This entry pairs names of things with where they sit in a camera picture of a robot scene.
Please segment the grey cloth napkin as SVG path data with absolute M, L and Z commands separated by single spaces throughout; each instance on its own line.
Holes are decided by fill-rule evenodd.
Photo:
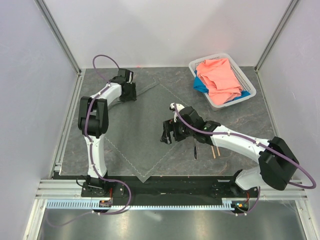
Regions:
M 117 103 L 109 111 L 104 156 L 111 176 L 133 175 L 145 182 L 151 176 L 213 175 L 211 147 L 188 137 L 171 144 L 160 142 L 163 122 L 172 119 L 171 103 L 198 108 L 199 95 L 185 68 L 164 68 L 156 74 L 134 75 L 137 99 Z

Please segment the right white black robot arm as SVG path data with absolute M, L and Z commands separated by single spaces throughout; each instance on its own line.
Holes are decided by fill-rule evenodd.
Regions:
M 203 120 L 191 106 L 172 103 L 169 109 L 174 117 L 163 122 L 162 143 L 169 145 L 190 137 L 201 144 L 231 150 L 258 164 L 234 174 L 229 184 L 233 196 L 240 197 L 256 186 L 283 191 L 290 183 L 299 162 L 282 138 L 269 140 L 236 132 L 218 122 Z

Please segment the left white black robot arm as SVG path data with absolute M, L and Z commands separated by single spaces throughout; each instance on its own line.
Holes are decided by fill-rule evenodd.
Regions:
M 88 172 L 82 185 L 82 197 L 106 197 L 110 194 L 108 170 L 104 157 L 104 139 L 109 127 L 109 105 L 114 101 L 137 100 L 134 73 L 120 68 L 105 87 L 80 99 L 78 129 L 84 136 L 88 154 Z

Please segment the silver metal fork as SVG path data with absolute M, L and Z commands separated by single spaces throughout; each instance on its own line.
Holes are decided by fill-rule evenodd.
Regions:
M 198 159 L 198 146 L 197 146 L 197 140 L 194 139 L 194 148 L 193 148 L 193 154 L 194 154 L 194 159 Z

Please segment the blue cloth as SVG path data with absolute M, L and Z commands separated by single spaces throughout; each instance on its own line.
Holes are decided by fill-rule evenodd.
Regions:
M 195 79 L 194 79 L 193 88 L 195 90 L 201 92 L 201 93 L 205 93 L 205 94 L 209 93 L 209 90 L 206 87 L 206 85 L 198 77 L 195 77 Z M 238 99 L 241 99 L 241 98 L 244 98 L 244 97 L 248 97 L 250 95 L 251 94 L 248 91 L 243 90 L 241 92 L 240 96 L 234 96 L 234 97 L 230 98 L 228 101 L 225 101 L 225 103 L 228 103 L 228 102 L 231 102 L 231 101 L 235 101 L 235 100 L 238 100 Z

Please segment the right metal chopstick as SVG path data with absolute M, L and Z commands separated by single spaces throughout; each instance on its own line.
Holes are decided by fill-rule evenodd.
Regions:
M 218 156 L 220 157 L 220 156 L 221 156 L 221 153 L 220 153 L 220 150 L 219 150 L 219 147 L 218 147 L 218 146 L 216 146 L 216 150 L 217 150 Z

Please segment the salmon pink cloth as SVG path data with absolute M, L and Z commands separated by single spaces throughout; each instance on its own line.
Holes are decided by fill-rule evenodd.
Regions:
M 228 58 L 206 59 L 196 67 L 196 75 L 208 89 L 208 96 L 215 105 L 223 105 L 242 95 L 243 88 Z

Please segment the white plastic basket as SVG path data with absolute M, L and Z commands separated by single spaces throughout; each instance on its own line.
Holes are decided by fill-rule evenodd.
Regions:
M 235 77 L 239 81 L 243 90 L 247 91 L 249 93 L 249 95 L 241 97 L 240 99 L 229 101 L 229 102 L 224 103 L 222 105 L 216 105 L 215 103 L 212 102 L 212 100 L 210 99 L 210 97 L 207 93 L 203 93 L 205 99 L 207 100 L 208 104 L 210 105 L 210 107 L 213 111 L 218 111 L 223 108 L 244 102 L 244 101 L 254 97 L 257 93 L 253 84 L 250 82 L 250 80 L 247 78 L 247 76 L 244 74 L 244 72 L 240 69 L 240 67 L 236 64 L 236 62 L 232 59 L 232 57 L 227 53 L 223 53 L 223 52 L 216 53 L 216 54 L 212 54 L 212 55 L 198 58 L 196 60 L 191 61 L 188 64 L 188 67 L 189 67 L 189 70 L 191 71 L 191 74 L 193 75 L 193 77 L 196 77 L 195 71 L 200 63 L 204 63 L 205 60 L 219 60 L 219 59 L 223 59 L 223 58 L 229 59 L 230 67 L 231 67 L 233 73 L 235 74 Z

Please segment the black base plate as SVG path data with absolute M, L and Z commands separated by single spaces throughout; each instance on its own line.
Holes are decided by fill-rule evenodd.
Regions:
M 255 198 L 258 196 L 256 186 L 243 190 L 236 186 L 233 176 L 151 176 L 142 182 L 136 176 L 111 176 L 108 181 L 87 176 L 81 189 L 82 197 L 132 197 L 142 195 L 169 196 L 185 194 L 204 196 L 214 199 Z

